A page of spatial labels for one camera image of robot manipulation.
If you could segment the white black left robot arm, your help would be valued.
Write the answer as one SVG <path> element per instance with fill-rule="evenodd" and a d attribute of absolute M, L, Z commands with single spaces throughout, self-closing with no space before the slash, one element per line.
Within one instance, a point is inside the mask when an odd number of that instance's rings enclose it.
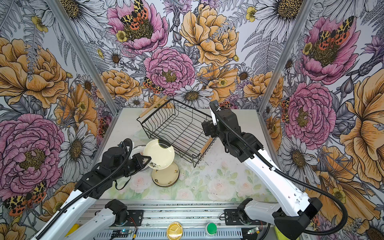
<path fill-rule="evenodd" d="M 78 219 L 91 207 L 113 183 L 131 177 L 144 169 L 151 157 L 132 154 L 132 147 L 112 147 L 103 153 L 101 162 L 85 174 L 70 193 L 69 198 L 33 237 L 34 240 L 62 240 Z M 80 227 L 73 239 L 92 239 L 106 227 L 124 225 L 129 220 L 127 206 L 119 200 L 109 201 L 89 222 Z"/>

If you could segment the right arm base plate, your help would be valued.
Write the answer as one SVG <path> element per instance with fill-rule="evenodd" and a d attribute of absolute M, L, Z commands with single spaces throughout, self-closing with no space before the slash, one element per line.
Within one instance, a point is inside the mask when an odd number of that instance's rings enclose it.
<path fill-rule="evenodd" d="M 224 219 L 226 226 L 245 226 L 250 224 L 248 216 L 243 211 L 235 209 L 225 209 Z"/>

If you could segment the white plate orange pattern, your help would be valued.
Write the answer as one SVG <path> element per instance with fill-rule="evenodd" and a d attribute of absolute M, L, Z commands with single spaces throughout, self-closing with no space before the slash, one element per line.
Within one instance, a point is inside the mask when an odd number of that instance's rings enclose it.
<path fill-rule="evenodd" d="M 145 147 L 146 147 L 145 145 L 139 145 L 134 147 L 133 150 L 131 151 L 130 159 L 132 159 L 133 156 L 136 154 L 143 155 Z"/>

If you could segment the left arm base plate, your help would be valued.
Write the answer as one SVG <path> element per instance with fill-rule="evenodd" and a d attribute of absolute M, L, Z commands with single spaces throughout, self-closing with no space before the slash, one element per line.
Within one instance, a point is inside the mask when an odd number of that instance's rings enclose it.
<path fill-rule="evenodd" d="M 144 219 L 143 210 L 126 210 L 122 213 L 120 226 L 122 227 L 140 227 Z"/>

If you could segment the cream small plate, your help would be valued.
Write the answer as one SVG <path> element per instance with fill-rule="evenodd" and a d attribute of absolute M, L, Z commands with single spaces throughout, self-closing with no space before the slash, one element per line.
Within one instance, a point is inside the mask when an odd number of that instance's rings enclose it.
<path fill-rule="evenodd" d="M 173 163 L 175 150 L 168 141 L 155 139 L 146 145 L 143 155 L 151 157 L 151 160 L 148 163 L 150 168 L 154 170 L 163 170 Z"/>

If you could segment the beige small plate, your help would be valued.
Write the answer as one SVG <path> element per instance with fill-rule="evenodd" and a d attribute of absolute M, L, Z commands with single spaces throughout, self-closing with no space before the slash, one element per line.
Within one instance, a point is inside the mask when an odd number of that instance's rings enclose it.
<path fill-rule="evenodd" d="M 159 187 L 170 187 L 174 185 L 180 176 L 180 170 L 176 163 L 162 170 L 152 171 L 152 180 Z"/>

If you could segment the black wire dish rack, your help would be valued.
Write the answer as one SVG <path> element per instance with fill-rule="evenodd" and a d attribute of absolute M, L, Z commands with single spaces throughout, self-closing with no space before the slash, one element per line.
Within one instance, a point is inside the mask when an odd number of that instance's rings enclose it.
<path fill-rule="evenodd" d="M 163 97 L 140 114 L 137 121 L 148 138 L 168 141 L 180 158 L 196 167 L 215 141 L 205 135 L 202 127 L 211 119 L 208 113 Z"/>

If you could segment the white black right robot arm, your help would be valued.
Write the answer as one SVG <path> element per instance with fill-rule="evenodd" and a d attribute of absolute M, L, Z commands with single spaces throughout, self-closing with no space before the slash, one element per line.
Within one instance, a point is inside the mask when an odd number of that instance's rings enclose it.
<path fill-rule="evenodd" d="M 279 168 L 262 143 L 253 134 L 242 132 L 235 113 L 212 110 L 211 115 L 212 120 L 202 123 L 205 135 L 219 138 L 226 153 L 253 171 L 278 201 L 273 205 L 245 200 L 238 207 L 239 213 L 248 220 L 273 224 L 288 239 L 297 239 L 322 208 L 321 201 L 310 198 L 276 172 Z"/>

